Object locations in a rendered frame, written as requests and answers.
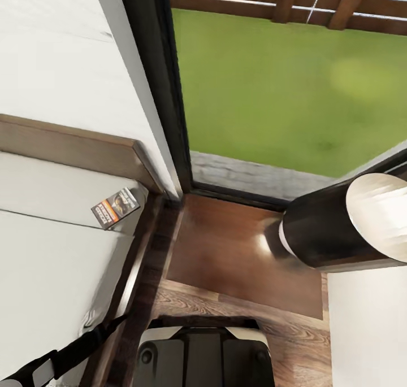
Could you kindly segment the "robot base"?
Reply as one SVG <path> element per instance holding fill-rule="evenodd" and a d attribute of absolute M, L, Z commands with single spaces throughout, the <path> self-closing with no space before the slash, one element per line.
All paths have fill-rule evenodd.
<path fill-rule="evenodd" d="M 132 387 L 275 387 L 265 334 L 244 327 L 163 327 L 141 336 Z"/>

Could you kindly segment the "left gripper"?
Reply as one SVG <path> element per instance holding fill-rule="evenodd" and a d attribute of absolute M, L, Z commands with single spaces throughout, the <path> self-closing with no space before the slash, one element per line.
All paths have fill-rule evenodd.
<path fill-rule="evenodd" d="M 103 323 L 98 324 L 94 329 L 85 335 L 78 338 L 78 340 L 72 342 L 71 345 L 75 352 L 75 368 L 79 363 L 96 353 L 101 346 L 110 337 L 110 334 L 116 329 L 116 327 L 127 320 L 128 315 L 125 314 L 112 321 L 107 322 L 105 328 Z"/>

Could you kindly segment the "hardback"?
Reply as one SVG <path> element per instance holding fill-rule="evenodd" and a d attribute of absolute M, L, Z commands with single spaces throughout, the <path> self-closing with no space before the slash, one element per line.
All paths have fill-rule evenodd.
<path fill-rule="evenodd" d="M 108 230 L 139 208 L 141 206 L 133 194 L 127 188 L 124 188 L 112 197 L 92 207 L 91 210 L 101 227 Z"/>

